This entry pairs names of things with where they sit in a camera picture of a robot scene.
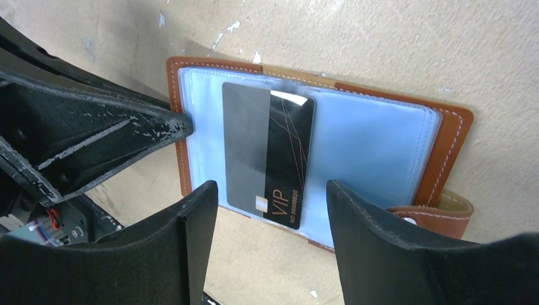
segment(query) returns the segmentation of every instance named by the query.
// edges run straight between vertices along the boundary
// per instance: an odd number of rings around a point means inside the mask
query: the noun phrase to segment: light blue insert
[[[328,247],[333,247],[333,240],[325,197],[327,181],[338,179],[382,208],[410,205],[441,122],[441,115],[428,107],[299,81],[208,68],[183,68],[179,77],[183,110],[194,124],[194,134],[187,139],[193,188],[215,180],[220,206],[263,221],[267,220],[226,202],[222,84],[315,99],[301,226],[290,231]]]

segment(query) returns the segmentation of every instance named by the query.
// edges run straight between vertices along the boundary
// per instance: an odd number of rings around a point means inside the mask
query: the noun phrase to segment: black card
[[[232,83],[222,92],[228,203],[299,229],[314,100]]]

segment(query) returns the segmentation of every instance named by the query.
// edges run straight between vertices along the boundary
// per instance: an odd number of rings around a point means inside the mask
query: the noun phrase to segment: white paint chip
[[[165,15],[163,14],[163,11],[159,13],[159,28],[162,28],[165,26]]]
[[[345,0],[337,0],[337,1],[332,1],[332,2],[333,3],[331,5],[331,13],[335,14],[342,10]]]
[[[92,62],[95,62],[97,57],[95,56],[95,41],[92,37],[86,37],[82,39],[83,49],[86,51],[88,56],[90,56]]]
[[[260,64],[261,62],[262,62],[262,59],[260,58],[260,54],[258,53],[258,51],[255,51],[253,64]]]
[[[213,43],[213,45],[212,45],[210,51],[208,52],[208,56],[207,56],[207,57],[209,57],[209,56],[212,54],[212,51],[215,50],[215,48],[217,47],[217,45],[218,45],[219,42],[221,41],[221,38],[222,38],[222,36],[224,35],[224,33],[226,33],[226,32],[232,33],[235,29],[238,29],[238,28],[240,27],[241,24],[242,24],[241,22],[239,22],[239,21],[236,20],[236,22],[234,22],[232,25],[230,25],[230,26],[227,27],[226,29],[222,30],[221,33],[219,33],[219,35],[218,35],[217,39],[215,40],[215,42]]]

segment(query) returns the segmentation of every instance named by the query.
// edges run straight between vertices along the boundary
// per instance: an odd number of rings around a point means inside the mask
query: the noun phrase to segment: red wire
[[[47,214],[49,215],[49,218],[51,220],[52,227],[56,230],[60,229],[60,226],[58,225],[58,218],[60,218],[58,212],[55,209],[51,208],[47,210]]]

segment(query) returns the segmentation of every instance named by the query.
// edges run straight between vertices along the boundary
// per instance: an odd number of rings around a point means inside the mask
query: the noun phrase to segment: brown leather wallet
[[[454,238],[461,238],[464,234],[474,208],[469,201],[454,193],[443,190],[443,187],[474,120],[473,113],[468,109],[425,100],[419,97],[411,97],[333,79],[321,78],[316,75],[292,71],[281,67],[262,66],[206,57],[171,57],[167,60],[167,74],[170,105],[173,111],[182,112],[178,70],[183,67],[192,66],[265,74],[277,78],[302,81],[312,86],[425,105],[439,111],[443,115],[443,120],[431,155],[427,161],[414,203],[412,206],[395,207],[389,209],[389,211],[400,217],[412,218],[417,225],[440,234]],[[176,150],[181,191],[182,195],[185,196],[193,190],[186,141],[182,140],[178,142],[176,144]]]

